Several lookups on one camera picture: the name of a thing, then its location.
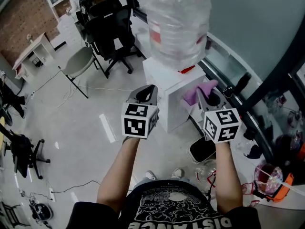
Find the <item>gray folding chair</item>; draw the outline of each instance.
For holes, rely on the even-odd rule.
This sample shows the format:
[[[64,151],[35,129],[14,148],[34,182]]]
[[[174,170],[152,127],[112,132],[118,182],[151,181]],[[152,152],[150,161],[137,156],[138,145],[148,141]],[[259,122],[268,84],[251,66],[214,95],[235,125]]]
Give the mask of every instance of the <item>gray folding chair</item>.
[[[91,65],[94,63],[95,68],[98,70],[95,61],[100,66],[106,78],[108,76],[105,74],[104,69],[102,68],[100,62],[93,53],[91,47],[83,47],[78,50],[67,62],[67,65],[64,69],[58,68],[64,73],[64,75],[69,79],[69,81],[86,97],[88,96],[73,82],[74,79],[81,74],[83,74]]]

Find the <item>plastic bag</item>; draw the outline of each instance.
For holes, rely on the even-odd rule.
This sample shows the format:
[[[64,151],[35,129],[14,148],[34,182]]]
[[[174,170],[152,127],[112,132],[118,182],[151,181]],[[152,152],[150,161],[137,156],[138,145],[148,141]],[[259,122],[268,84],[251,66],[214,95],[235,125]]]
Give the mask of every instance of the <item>plastic bag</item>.
[[[210,0],[138,0],[146,10],[152,56],[178,71],[205,57]]]

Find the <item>floor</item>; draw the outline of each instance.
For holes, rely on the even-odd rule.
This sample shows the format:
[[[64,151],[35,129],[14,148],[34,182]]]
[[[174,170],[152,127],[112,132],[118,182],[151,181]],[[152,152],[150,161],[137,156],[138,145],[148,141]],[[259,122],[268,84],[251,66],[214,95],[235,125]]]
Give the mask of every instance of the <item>floor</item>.
[[[58,54],[66,58],[69,50],[67,46],[62,47],[58,50]],[[99,60],[106,68],[108,63],[100,57]],[[50,187],[55,192],[61,192],[91,180],[101,182],[107,173],[123,140],[122,103],[128,98],[130,90],[145,85],[142,61],[143,58],[137,56],[129,57],[128,62],[133,66],[134,72],[127,74],[127,69],[118,63],[111,71],[109,79],[106,79],[94,66],[90,67],[79,79],[76,79],[76,83],[83,86],[81,89],[88,94],[89,99],[79,91],[70,91],[70,82],[59,73],[29,99],[25,119],[21,119],[14,109],[10,109],[13,117],[12,130],[25,134],[34,144],[43,138],[45,144],[40,149],[40,154],[45,159],[51,160],[50,164],[39,164],[43,180],[38,180],[33,169],[29,169],[27,178],[23,178],[20,173],[15,176],[10,151],[3,157],[5,171],[0,173],[0,196],[11,206],[21,204],[18,208],[18,216],[23,222],[29,223],[31,228],[36,229],[40,226],[31,218],[29,201],[26,197],[21,197],[19,189],[24,190],[26,196],[31,192],[48,196]],[[96,88],[115,88],[124,91]],[[21,95],[32,93],[34,90],[30,85],[26,85]],[[102,114],[108,120],[115,142],[111,143],[105,132],[100,119]],[[186,149],[199,138],[200,134],[190,121],[169,134],[157,124],[148,140],[140,142],[131,188],[143,178],[146,170],[152,170],[162,179],[168,178],[177,167],[183,167],[186,175],[195,183],[193,174],[196,165],[189,159]],[[36,199],[51,206],[54,218],[50,220],[50,225],[54,229],[64,229],[74,203],[95,202],[97,189],[98,184],[91,182],[83,187],[55,194],[56,202],[42,195],[36,195]],[[288,225],[296,229],[304,218],[304,211],[290,210],[287,213],[287,210],[263,205],[258,205],[258,212],[262,228],[269,229],[287,228]],[[273,223],[269,214],[281,218],[278,220],[279,223]]]

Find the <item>forearm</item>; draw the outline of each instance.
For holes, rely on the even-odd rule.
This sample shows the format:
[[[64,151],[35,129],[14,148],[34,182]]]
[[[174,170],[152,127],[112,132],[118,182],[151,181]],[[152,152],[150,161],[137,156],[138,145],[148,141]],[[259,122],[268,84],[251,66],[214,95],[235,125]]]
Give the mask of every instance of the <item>forearm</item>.
[[[218,209],[226,213],[243,206],[243,193],[235,169],[229,143],[216,144],[216,200]]]
[[[123,143],[98,191],[97,203],[108,205],[117,213],[121,211],[128,192],[139,141],[130,138]]]

